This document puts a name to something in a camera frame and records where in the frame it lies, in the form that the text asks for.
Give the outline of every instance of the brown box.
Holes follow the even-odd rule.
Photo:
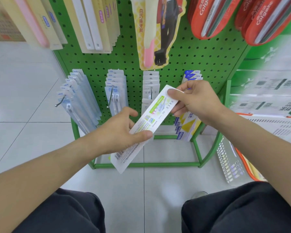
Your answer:
[[[22,34],[0,3],[0,41],[24,42]]]

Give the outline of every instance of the pink toothbrush handle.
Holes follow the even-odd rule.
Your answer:
[[[153,65],[154,60],[154,39],[152,39],[150,47],[145,48],[144,56],[143,56],[143,65],[146,68],[150,68]]]
[[[33,14],[31,8],[29,7],[26,0],[15,0],[16,4],[18,5],[20,11],[23,13],[23,16],[26,19],[26,22],[29,24],[33,34],[35,35],[36,39],[39,41],[41,46],[45,48],[50,47],[50,42],[48,41],[47,37],[45,36],[41,26],[39,25],[35,15]]]

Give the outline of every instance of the person's right hand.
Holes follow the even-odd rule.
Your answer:
[[[171,110],[176,117],[190,111],[203,123],[212,125],[222,110],[226,109],[207,81],[189,80],[178,86],[177,89],[184,93],[174,89],[169,89],[167,92],[171,98],[179,100]]]

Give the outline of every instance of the white plastic basket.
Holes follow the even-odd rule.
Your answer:
[[[264,115],[242,115],[242,117],[258,124],[268,132],[291,142],[291,118]],[[256,180],[250,175],[237,154],[234,146],[223,137],[217,149],[220,165],[228,184],[240,186],[250,181]]]

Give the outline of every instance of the person's left hand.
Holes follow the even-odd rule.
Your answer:
[[[86,140],[83,144],[86,144],[89,153],[100,156],[122,151],[153,136],[153,133],[147,130],[130,134],[129,130],[134,126],[134,122],[129,116],[136,117],[138,112],[132,108],[124,107],[120,113],[109,118],[97,130],[82,137]]]

